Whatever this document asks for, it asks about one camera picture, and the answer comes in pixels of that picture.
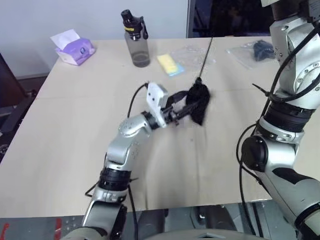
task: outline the tissue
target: tissue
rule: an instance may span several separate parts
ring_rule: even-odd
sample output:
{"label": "tissue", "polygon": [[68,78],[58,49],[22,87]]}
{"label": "tissue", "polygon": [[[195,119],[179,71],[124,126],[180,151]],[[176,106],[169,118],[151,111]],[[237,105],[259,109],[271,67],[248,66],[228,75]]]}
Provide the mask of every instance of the tissue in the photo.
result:
{"label": "tissue", "polygon": [[80,37],[73,29],[54,35],[50,39],[57,46],[56,53],[68,64],[79,66],[96,51],[89,39]]}

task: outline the beige table surface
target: beige table surface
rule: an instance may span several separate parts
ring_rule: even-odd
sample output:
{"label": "beige table surface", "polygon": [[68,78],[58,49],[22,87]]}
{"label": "beige table surface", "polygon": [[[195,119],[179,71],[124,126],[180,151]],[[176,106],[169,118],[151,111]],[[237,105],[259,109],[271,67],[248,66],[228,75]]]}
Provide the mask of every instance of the beige table surface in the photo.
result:
{"label": "beige table surface", "polygon": [[[139,177],[132,183],[138,210],[240,201],[237,140],[265,102],[251,83],[268,89],[278,64],[248,70],[225,50],[258,39],[214,38],[209,57],[216,63],[202,76],[212,93],[205,124],[185,118],[154,132],[132,172]],[[90,200],[84,192],[97,181],[136,88],[150,81],[172,94],[195,80],[197,71],[191,70],[166,76],[156,55],[208,43],[208,38],[150,40],[151,64],[145,68],[132,65],[124,40],[95,42],[96,53],[80,67],[58,60],[0,164],[0,217],[84,214]],[[142,91],[132,114],[146,109]],[[320,180],[319,120],[317,111],[305,128],[296,170]],[[269,198],[249,175],[243,178],[247,201]]]}

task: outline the plastic bag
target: plastic bag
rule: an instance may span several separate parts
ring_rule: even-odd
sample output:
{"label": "plastic bag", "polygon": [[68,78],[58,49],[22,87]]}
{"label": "plastic bag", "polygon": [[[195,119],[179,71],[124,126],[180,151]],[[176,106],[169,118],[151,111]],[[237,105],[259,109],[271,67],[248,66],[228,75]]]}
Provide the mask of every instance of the plastic bag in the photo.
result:
{"label": "plastic bag", "polygon": [[268,62],[276,57],[272,44],[264,40],[233,47],[227,49],[226,52],[233,55],[238,62],[248,69],[256,68],[261,63]]}
{"label": "plastic bag", "polygon": [[[186,71],[200,71],[201,66],[205,60],[207,48],[199,48],[195,45],[187,45],[180,49],[170,52],[171,57],[174,61]],[[206,59],[205,65],[215,63],[215,60],[209,55]]]}

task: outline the water bottle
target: water bottle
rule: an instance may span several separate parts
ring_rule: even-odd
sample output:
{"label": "water bottle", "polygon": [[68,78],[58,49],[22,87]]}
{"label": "water bottle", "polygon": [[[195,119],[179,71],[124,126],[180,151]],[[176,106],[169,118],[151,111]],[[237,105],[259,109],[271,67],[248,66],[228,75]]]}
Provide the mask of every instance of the water bottle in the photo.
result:
{"label": "water bottle", "polygon": [[148,32],[144,17],[132,16],[129,9],[121,12],[124,25],[124,38],[128,46],[132,62],[135,66],[143,68],[149,65]]}

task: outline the yellow sponge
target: yellow sponge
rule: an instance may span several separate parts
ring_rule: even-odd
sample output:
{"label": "yellow sponge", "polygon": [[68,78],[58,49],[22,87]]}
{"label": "yellow sponge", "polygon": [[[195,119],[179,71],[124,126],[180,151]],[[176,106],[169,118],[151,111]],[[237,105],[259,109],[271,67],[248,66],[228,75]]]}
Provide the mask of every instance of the yellow sponge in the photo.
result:
{"label": "yellow sponge", "polygon": [[159,55],[157,58],[160,65],[168,75],[172,75],[179,71],[177,64],[169,54]]}

